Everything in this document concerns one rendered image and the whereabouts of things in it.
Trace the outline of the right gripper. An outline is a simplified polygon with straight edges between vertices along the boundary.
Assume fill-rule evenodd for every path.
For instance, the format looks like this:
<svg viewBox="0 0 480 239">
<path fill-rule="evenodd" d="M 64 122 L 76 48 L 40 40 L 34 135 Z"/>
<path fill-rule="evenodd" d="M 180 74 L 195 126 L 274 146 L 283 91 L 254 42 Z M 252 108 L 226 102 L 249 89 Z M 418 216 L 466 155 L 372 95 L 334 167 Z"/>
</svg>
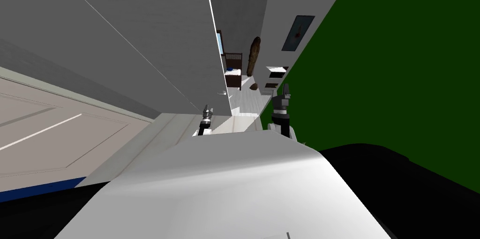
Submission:
<svg viewBox="0 0 480 239">
<path fill-rule="evenodd" d="M 272 107 L 275 112 L 285 112 L 289 106 L 289 100 L 291 94 L 289 90 L 289 84 L 284 83 L 282 88 L 282 95 L 278 95 L 272 98 Z"/>
</svg>

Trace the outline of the dark wooden bed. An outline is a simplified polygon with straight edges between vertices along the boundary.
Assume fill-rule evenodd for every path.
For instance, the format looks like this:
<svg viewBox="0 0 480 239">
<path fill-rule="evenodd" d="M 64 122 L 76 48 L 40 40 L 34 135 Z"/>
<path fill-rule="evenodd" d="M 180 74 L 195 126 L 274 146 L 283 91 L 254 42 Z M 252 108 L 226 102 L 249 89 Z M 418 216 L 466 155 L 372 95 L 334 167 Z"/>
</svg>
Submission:
<svg viewBox="0 0 480 239">
<path fill-rule="evenodd" d="M 225 57 L 225 82 L 228 88 L 242 87 L 242 53 L 224 53 Z"/>
</svg>

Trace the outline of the blue window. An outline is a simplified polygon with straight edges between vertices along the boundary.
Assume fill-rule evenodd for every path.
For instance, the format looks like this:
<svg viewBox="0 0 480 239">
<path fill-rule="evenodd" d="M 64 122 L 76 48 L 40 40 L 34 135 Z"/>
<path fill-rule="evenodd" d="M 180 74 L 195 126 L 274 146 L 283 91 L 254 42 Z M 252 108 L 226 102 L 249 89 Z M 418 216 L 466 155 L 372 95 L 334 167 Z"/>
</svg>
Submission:
<svg viewBox="0 0 480 239">
<path fill-rule="evenodd" d="M 217 43 L 218 43 L 219 52 L 220 52 L 220 55 L 223 56 L 225 52 L 224 52 L 224 45 L 223 45 L 221 30 L 216 30 L 216 35 L 217 35 Z"/>
</svg>

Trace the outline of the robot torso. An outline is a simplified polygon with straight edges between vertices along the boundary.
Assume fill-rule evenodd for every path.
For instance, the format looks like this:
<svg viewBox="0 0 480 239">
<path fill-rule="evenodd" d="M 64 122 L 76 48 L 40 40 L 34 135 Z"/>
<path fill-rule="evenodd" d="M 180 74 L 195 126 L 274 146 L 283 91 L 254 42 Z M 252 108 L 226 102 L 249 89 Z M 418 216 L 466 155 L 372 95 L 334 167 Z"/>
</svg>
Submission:
<svg viewBox="0 0 480 239">
<path fill-rule="evenodd" d="M 149 149 L 55 239 L 390 239 L 318 151 L 270 130 Z"/>
</svg>

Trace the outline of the grey door leaf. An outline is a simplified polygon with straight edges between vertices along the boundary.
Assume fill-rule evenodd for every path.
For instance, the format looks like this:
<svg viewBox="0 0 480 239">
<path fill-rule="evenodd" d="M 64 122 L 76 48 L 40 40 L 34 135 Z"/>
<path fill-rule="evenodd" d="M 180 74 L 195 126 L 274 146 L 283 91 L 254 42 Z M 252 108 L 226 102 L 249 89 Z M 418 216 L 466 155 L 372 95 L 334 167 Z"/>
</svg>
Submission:
<svg viewBox="0 0 480 239">
<path fill-rule="evenodd" d="M 151 119 L 231 115 L 210 0 L 0 0 L 0 67 Z"/>
</svg>

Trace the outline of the beige panelled door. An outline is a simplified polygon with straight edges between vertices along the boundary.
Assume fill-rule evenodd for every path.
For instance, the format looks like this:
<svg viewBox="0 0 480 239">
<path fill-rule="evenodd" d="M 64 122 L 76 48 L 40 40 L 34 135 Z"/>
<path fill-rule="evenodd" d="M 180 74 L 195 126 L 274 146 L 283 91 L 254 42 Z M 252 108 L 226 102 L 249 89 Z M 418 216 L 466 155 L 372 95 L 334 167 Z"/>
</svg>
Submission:
<svg viewBox="0 0 480 239">
<path fill-rule="evenodd" d="M 87 177 L 152 122 L 0 67 L 0 192 Z"/>
</svg>

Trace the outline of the white wall shelf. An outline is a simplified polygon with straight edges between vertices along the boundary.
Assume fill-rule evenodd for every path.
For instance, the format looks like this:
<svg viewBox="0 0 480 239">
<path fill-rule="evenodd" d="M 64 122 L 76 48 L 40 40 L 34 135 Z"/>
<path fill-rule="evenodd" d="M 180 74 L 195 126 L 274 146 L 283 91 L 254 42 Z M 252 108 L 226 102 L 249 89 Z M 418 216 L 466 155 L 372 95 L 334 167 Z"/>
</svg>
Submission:
<svg viewBox="0 0 480 239">
<path fill-rule="evenodd" d="M 269 71 L 269 77 L 265 84 L 266 89 L 276 89 L 281 80 L 285 76 L 289 67 L 267 67 Z"/>
</svg>

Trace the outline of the dark framed wall picture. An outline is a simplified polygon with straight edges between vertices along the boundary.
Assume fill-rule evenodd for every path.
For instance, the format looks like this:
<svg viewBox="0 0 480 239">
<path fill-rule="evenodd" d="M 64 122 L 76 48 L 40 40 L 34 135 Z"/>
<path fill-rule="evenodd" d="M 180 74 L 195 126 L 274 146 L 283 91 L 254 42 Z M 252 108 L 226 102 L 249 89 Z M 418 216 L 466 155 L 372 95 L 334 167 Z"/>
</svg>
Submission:
<svg viewBox="0 0 480 239">
<path fill-rule="evenodd" d="M 296 51 L 314 19 L 315 16 L 313 15 L 297 15 L 287 34 L 281 51 Z"/>
</svg>

